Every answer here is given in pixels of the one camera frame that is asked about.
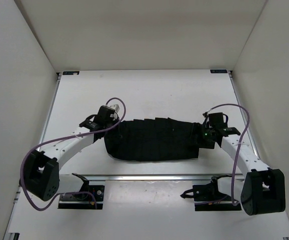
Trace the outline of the black pleated skirt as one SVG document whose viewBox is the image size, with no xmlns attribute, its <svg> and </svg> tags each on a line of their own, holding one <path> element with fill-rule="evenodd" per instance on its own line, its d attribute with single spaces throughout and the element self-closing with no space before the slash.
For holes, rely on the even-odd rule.
<svg viewBox="0 0 289 240">
<path fill-rule="evenodd" d="M 122 161 L 162 162 L 199 156 L 202 125 L 171 118 L 123 121 L 104 136 L 106 151 Z"/>
</svg>

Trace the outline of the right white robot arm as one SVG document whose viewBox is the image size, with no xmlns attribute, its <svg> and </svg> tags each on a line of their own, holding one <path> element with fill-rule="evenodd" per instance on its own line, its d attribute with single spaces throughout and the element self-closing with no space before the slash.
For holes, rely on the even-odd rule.
<svg viewBox="0 0 289 240">
<path fill-rule="evenodd" d="M 237 201 L 249 216 L 280 213 L 286 209 L 285 176 L 280 169 L 264 163 L 235 127 L 228 126 L 228 117 L 222 112 L 203 114 L 202 143 L 209 147 L 218 145 L 233 160 L 244 180 L 235 175 L 221 177 L 208 188 L 209 196 L 221 200 L 225 195 Z"/>
</svg>

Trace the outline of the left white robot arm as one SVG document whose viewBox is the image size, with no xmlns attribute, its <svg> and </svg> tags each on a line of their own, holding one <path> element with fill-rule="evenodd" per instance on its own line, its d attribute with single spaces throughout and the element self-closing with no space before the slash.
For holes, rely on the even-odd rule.
<svg viewBox="0 0 289 240">
<path fill-rule="evenodd" d="M 62 193 L 72 193 L 77 199 L 86 198 L 89 194 L 87 179 L 76 173 L 60 174 L 60 170 L 119 122 L 119 109 L 118 104 L 102 105 L 94 117 L 79 124 L 70 139 L 57 140 L 42 151 L 30 153 L 22 174 L 26 190 L 44 202 Z"/>
</svg>

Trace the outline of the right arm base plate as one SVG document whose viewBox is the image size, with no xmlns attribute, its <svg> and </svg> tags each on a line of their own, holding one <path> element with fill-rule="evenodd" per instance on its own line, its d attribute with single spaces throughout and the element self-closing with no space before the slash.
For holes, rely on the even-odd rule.
<svg viewBox="0 0 289 240">
<path fill-rule="evenodd" d="M 241 211 L 240 205 L 234 206 L 231 197 L 220 193 L 213 183 L 205 185 L 195 184 L 191 189 L 185 190 L 181 195 L 183 199 L 193 199 L 196 212 L 228 212 Z"/>
</svg>

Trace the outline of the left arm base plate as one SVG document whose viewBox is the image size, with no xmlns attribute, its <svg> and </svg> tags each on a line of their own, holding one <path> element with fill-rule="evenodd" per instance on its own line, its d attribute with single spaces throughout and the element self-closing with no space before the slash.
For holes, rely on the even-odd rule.
<svg viewBox="0 0 289 240">
<path fill-rule="evenodd" d="M 82 194 L 65 194 L 59 197 L 58 209 L 61 210 L 102 210 L 104 206 L 105 181 L 89 181 Z"/>
</svg>

